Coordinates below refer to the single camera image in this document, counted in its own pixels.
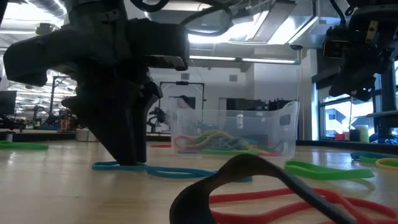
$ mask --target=blue rubber band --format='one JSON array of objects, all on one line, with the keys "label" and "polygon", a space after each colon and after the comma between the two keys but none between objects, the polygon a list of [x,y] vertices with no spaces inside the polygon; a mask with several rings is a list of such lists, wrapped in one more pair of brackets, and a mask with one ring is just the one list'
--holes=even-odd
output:
[{"label": "blue rubber band", "polygon": [[[118,162],[95,162],[92,165],[92,169],[146,171],[149,175],[153,175],[156,177],[170,178],[170,179],[190,179],[190,178],[209,177],[217,173],[217,171],[209,171],[202,169],[147,166],[141,163],[139,163],[138,166],[120,166]],[[245,178],[238,182],[250,182],[250,181],[252,181],[252,177]]]},{"label": "blue rubber band", "polygon": [[398,156],[386,156],[382,154],[372,153],[372,152],[352,152],[351,158],[354,160],[360,160],[359,157],[367,157],[367,158],[375,158],[375,159],[384,159],[384,158],[398,158]]}]

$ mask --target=pipe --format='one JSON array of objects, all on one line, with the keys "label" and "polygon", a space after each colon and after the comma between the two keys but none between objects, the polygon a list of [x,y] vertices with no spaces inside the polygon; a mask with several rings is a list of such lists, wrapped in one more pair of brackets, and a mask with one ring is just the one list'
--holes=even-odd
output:
[{"label": "pipe", "polygon": [[27,0],[29,3],[38,7],[39,9],[47,12],[60,20],[65,20],[67,16],[67,9],[60,0]]}]

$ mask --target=computer monitor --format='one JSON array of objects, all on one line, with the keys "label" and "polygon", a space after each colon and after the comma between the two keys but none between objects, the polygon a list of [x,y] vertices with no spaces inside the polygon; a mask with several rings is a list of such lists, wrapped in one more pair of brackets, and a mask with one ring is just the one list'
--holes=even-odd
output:
[{"label": "computer monitor", "polygon": [[0,91],[0,114],[14,114],[16,98],[17,91]]}]

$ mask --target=yellow rubber band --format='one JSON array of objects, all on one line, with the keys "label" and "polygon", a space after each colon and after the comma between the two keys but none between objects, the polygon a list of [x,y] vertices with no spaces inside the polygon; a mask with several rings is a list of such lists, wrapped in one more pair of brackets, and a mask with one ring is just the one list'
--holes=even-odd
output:
[{"label": "yellow rubber band", "polygon": [[383,168],[383,169],[398,170],[398,159],[393,159],[393,158],[378,159],[376,161],[376,166],[378,168]]}]

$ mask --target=green rubber band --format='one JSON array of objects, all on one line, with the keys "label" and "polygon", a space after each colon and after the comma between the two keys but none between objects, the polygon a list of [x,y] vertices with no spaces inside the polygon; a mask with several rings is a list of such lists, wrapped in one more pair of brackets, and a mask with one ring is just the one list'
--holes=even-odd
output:
[{"label": "green rubber band", "polygon": [[359,161],[370,163],[370,164],[376,164],[376,161],[378,159],[380,159],[380,158],[369,158],[369,157],[364,157],[364,156],[359,157]]},{"label": "green rubber band", "polygon": [[0,149],[47,150],[49,146],[46,144],[0,141]]},{"label": "green rubber band", "polygon": [[203,149],[201,153],[209,155],[225,155],[225,156],[236,156],[240,154],[251,154],[256,156],[259,154],[258,152],[255,151],[212,150],[212,149]]},{"label": "green rubber band", "polygon": [[386,161],[386,162],[382,162],[382,165],[386,165],[386,166],[391,166],[391,167],[398,167],[398,162],[393,162],[393,161]]},{"label": "green rubber band", "polygon": [[315,180],[347,180],[374,177],[374,174],[369,169],[332,169],[301,161],[287,161],[285,170],[291,174]]}]

